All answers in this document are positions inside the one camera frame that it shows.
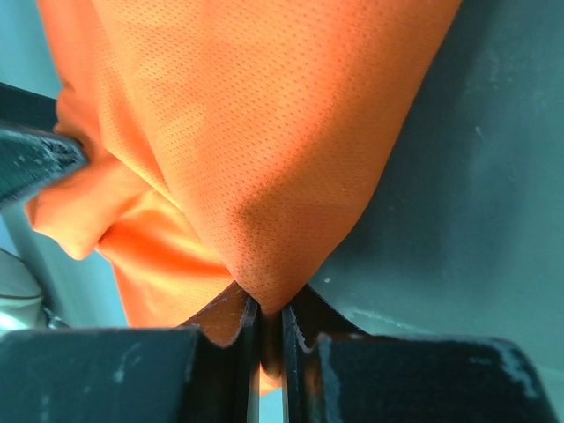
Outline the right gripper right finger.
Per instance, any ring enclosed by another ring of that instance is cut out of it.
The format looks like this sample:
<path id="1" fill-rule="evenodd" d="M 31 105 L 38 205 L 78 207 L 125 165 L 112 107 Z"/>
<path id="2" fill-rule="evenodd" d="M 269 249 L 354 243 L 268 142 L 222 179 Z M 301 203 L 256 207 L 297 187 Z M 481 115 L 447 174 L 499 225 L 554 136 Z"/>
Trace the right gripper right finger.
<path id="1" fill-rule="evenodd" d="M 535 368 L 498 338 L 371 335 L 304 287 L 282 319 L 288 422 L 554 422 Z"/>

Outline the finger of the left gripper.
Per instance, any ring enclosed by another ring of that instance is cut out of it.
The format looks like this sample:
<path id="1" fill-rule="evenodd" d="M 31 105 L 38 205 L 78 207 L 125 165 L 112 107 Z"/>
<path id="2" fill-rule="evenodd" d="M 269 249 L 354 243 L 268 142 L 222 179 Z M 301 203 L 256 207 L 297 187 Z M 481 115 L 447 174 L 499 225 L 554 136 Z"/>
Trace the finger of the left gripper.
<path id="1" fill-rule="evenodd" d="M 87 165 L 82 145 L 55 124 L 55 100 L 1 84 L 2 209 Z"/>

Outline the orange t shirt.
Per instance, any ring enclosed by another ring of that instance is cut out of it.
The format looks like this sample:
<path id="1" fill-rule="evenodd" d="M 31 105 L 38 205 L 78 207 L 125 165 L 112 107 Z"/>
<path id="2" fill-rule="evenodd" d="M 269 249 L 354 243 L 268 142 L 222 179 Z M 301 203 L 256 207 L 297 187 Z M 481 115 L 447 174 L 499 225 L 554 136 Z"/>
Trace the orange t shirt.
<path id="1" fill-rule="evenodd" d="M 267 315 L 375 192 L 457 1 L 40 1 L 57 133 L 89 162 L 26 204 L 111 264 L 133 327 L 230 284 Z"/>

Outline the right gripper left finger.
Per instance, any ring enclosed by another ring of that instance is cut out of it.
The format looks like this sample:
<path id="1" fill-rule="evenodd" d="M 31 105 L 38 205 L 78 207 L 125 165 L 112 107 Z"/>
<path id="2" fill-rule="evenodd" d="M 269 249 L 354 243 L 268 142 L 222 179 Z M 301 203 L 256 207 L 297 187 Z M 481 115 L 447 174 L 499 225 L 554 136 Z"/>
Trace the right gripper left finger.
<path id="1" fill-rule="evenodd" d="M 1 339 L 4 422 L 255 422 L 256 302 L 229 286 L 173 329 L 18 330 Z"/>

